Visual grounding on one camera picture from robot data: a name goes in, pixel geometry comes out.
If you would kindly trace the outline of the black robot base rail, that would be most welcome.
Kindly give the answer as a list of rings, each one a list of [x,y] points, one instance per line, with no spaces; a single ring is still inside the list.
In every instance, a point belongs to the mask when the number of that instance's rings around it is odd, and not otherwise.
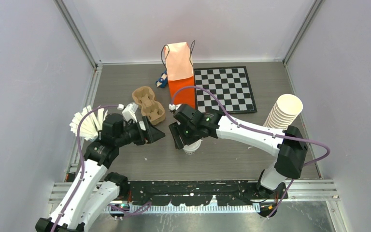
[[[258,190],[257,181],[210,180],[210,181],[129,181],[116,200],[128,200],[133,205],[152,206],[201,206],[216,202],[219,206],[252,205],[267,199],[274,202],[286,190],[280,183],[274,193]]]

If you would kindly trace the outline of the stack of white paper cups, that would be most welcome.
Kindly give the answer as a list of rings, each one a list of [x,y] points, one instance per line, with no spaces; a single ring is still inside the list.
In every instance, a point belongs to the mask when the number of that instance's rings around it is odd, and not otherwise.
[[[272,107],[263,126],[274,129],[287,129],[303,110],[303,103],[295,95],[281,95]]]

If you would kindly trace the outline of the white paper coffee cup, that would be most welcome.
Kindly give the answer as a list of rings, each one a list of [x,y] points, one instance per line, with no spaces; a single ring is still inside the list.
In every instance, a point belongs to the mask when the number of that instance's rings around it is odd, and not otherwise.
[[[199,149],[201,142],[202,140],[197,140],[196,142],[190,145],[184,145],[183,151],[188,155],[192,155]]]

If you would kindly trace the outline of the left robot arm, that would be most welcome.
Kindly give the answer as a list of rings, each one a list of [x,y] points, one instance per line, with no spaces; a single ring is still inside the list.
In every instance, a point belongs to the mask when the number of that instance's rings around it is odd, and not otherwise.
[[[165,133],[147,117],[139,122],[125,121],[121,114],[107,115],[98,138],[87,148],[79,175],[73,181],[59,206],[49,218],[40,218],[38,232],[86,232],[114,199],[128,196],[128,178],[108,169],[119,155],[119,149],[131,143],[151,144]]]

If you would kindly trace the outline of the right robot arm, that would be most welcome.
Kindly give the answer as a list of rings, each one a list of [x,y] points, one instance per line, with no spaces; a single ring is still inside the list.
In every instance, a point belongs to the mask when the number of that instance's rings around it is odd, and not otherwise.
[[[274,156],[275,161],[260,174],[256,193],[262,198],[274,196],[287,178],[301,175],[308,147],[294,126],[287,129],[266,128],[238,120],[224,112],[211,109],[202,113],[188,104],[170,104],[176,120],[169,125],[176,149],[195,153],[203,138],[228,139],[259,148]]]

